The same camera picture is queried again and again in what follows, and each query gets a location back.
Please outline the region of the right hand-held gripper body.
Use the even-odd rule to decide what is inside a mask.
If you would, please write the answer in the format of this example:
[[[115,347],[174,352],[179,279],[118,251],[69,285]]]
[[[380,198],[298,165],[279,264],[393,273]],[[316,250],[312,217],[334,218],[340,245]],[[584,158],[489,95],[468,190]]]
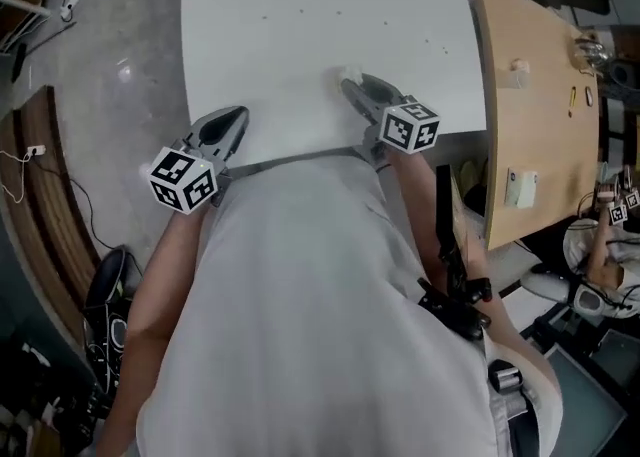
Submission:
[[[362,81],[362,72],[343,72],[341,81]],[[370,165],[380,168],[386,163],[387,149],[413,155],[436,143],[440,116],[414,96],[404,94],[403,100],[375,100],[380,121],[368,121],[360,144],[353,150]]]

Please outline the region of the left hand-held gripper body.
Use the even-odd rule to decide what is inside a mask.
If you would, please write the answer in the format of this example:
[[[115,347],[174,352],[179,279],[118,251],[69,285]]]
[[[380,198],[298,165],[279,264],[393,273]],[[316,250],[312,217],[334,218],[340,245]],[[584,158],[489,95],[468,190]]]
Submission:
[[[204,204],[219,206],[232,177],[227,162],[236,153],[249,125],[249,109],[221,140],[200,140],[199,131],[211,118],[203,116],[187,134],[164,147],[148,171],[148,183],[156,201],[189,215]]]

